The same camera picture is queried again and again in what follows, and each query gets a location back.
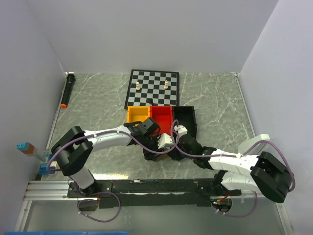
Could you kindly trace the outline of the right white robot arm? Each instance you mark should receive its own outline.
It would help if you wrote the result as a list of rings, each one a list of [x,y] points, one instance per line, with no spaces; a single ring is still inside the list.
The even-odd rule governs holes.
[[[174,135],[175,149],[201,167],[224,172],[213,184],[214,191],[224,195],[232,190],[250,190],[262,193],[267,199],[283,203],[289,192],[295,189],[295,176],[281,150],[268,140],[260,140],[244,153],[224,152],[214,147],[201,146],[189,134]],[[250,152],[261,143],[273,147],[281,160],[269,152],[259,155]]]

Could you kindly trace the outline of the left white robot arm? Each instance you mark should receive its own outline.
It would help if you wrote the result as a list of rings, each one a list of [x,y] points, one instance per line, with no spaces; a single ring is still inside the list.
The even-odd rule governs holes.
[[[91,153],[138,144],[143,148],[145,158],[154,161],[159,155],[170,151],[159,143],[161,137],[160,126],[151,117],[100,131],[84,131],[80,126],[75,126],[52,147],[47,170],[55,160],[63,175],[70,177],[84,196],[90,197],[99,190],[93,175],[85,166]]]

